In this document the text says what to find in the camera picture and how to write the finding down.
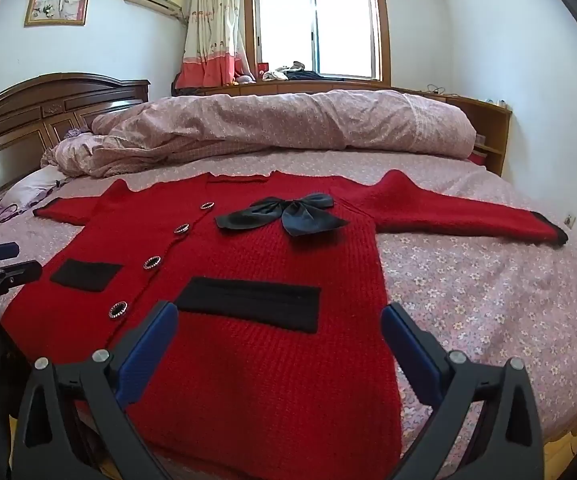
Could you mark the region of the red knit cardigan sweater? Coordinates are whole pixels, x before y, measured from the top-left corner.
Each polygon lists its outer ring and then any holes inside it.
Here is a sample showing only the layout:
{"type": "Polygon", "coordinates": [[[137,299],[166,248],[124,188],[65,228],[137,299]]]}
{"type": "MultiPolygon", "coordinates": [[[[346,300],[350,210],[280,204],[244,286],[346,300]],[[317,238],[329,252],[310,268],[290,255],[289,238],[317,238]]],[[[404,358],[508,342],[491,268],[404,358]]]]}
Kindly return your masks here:
{"type": "Polygon", "coordinates": [[[131,412],[157,451],[260,479],[381,479],[401,453],[395,361],[379,329],[381,233],[561,246],[534,211],[445,196],[391,170],[343,177],[200,174],[58,198],[39,218],[79,233],[24,286],[3,325],[29,359],[73,363],[138,326],[160,300],[176,336],[131,412]],[[279,221],[220,230],[264,197],[331,195],[348,226],[290,236],[279,221]]]}

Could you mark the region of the clothes pile on windowsill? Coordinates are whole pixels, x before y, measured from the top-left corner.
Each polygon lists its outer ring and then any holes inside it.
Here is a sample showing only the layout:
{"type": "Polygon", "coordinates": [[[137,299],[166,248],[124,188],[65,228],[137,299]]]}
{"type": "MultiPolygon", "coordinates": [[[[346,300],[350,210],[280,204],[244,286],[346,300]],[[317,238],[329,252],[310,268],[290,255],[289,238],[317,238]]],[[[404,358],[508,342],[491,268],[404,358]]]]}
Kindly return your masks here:
{"type": "Polygon", "coordinates": [[[323,76],[314,70],[307,70],[305,64],[295,61],[290,66],[282,66],[276,70],[267,70],[262,75],[263,81],[287,80],[322,80],[323,76]]]}

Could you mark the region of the lilac pillow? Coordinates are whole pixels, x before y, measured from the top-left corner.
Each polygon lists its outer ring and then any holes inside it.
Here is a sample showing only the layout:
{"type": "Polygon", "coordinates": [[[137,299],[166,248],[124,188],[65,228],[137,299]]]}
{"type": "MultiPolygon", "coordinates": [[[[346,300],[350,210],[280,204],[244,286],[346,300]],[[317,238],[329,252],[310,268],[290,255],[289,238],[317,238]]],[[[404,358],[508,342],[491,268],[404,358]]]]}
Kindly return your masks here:
{"type": "Polygon", "coordinates": [[[0,197],[0,218],[21,214],[41,202],[68,177],[54,166],[45,166],[15,183],[0,197]]]}

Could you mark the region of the dark wooden headboard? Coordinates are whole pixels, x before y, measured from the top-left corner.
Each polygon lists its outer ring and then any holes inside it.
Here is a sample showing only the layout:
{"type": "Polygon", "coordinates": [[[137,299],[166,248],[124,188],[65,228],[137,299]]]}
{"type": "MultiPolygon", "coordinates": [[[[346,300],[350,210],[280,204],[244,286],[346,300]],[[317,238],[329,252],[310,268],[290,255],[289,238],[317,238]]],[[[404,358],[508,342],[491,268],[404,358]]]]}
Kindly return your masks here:
{"type": "Polygon", "coordinates": [[[54,73],[0,92],[0,195],[40,167],[42,154],[101,114],[148,100],[146,79],[54,73]]]}

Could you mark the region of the pink floral bed sheet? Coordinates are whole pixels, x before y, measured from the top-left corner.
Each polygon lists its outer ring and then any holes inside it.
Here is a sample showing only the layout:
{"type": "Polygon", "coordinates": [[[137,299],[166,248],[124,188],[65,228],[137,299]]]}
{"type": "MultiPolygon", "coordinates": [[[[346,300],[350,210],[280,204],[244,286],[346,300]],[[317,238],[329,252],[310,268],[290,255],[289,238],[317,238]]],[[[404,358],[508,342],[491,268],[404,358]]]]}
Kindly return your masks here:
{"type": "MultiPolygon", "coordinates": [[[[398,169],[421,188],[518,208],[531,201],[470,162],[427,155],[266,151],[127,174],[134,191],[199,174],[282,171],[373,184],[398,169]]],[[[545,440],[577,430],[577,238],[562,248],[483,237],[381,234],[387,295],[448,349],[527,366],[545,440]]]]}

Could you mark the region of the dark satin bow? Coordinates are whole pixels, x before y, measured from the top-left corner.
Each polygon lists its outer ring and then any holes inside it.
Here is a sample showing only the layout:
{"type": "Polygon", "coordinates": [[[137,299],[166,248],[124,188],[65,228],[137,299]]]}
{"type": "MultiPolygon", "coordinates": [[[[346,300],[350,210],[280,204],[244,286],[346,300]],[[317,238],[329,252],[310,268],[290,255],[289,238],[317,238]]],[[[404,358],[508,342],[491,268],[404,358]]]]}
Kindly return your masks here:
{"type": "Polygon", "coordinates": [[[348,226],[348,220],[331,213],[334,206],[334,198],[324,193],[313,193],[294,200],[270,196],[245,209],[218,216],[216,225],[220,230],[250,231],[279,221],[290,236],[320,234],[348,226]]]}

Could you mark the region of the cream and red curtain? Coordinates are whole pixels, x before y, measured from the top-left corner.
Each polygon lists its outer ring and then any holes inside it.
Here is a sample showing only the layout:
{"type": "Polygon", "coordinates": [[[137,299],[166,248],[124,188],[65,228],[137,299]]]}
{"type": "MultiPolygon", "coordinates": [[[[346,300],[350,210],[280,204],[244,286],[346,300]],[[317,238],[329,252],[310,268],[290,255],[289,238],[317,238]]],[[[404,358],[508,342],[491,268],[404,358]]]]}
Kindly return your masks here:
{"type": "Polygon", "coordinates": [[[254,78],[241,31],[243,0],[191,0],[174,90],[230,86],[254,78]]]}

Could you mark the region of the wooden bedside shelf cabinet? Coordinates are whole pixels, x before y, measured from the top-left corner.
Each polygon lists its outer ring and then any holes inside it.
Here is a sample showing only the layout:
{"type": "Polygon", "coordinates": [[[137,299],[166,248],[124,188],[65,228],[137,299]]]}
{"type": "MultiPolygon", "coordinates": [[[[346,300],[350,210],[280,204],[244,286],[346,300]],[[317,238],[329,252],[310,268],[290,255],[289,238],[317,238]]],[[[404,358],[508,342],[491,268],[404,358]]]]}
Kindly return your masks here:
{"type": "Polygon", "coordinates": [[[478,166],[485,167],[498,177],[502,176],[509,140],[509,124],[512,115],[510,110],[451,93],[413,90],[405,90],[405,93],[418,94],[459,107],[476,130],[475,147],[468,159],[478,166]]]}

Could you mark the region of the pink floral duvet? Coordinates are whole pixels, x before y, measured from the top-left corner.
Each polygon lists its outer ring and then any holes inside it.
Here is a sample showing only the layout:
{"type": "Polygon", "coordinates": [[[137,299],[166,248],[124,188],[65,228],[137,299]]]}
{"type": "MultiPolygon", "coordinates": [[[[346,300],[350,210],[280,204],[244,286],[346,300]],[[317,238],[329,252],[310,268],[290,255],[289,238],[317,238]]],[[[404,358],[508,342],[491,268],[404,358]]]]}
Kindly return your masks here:
{"type": "Polygon", "coordinates": [[[40,164],[68,177],[105,178],[269,148],[465,159],[475,141],[459,107],[393,90],[171,96],[96,117],[88,131],[46,150],[40,164]]]}

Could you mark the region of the wooden framed window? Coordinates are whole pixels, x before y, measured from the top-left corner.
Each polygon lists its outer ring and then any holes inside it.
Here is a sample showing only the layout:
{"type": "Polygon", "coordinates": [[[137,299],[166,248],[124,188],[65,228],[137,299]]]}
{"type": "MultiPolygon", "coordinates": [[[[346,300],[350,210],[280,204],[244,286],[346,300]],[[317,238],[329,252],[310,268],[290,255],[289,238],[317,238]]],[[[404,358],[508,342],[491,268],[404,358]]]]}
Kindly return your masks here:
{"type": "Polygon", "coordinates": [[[391,84],[386,0],[244,0],[256,74],[295,62],[321,76],[391,84]]]}

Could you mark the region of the wall power socket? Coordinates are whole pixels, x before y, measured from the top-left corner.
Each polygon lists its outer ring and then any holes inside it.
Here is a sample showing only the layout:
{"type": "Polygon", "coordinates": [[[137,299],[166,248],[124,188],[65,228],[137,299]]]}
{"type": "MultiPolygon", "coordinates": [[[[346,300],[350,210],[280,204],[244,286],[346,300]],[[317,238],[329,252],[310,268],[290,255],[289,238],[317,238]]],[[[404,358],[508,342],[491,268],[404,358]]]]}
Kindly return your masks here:
{"type": "Polygon", "coordinates": [[[576,222],[576,216],[574,214],[567,214],[564,224],[568,229],[572,229],[576,222]]]}

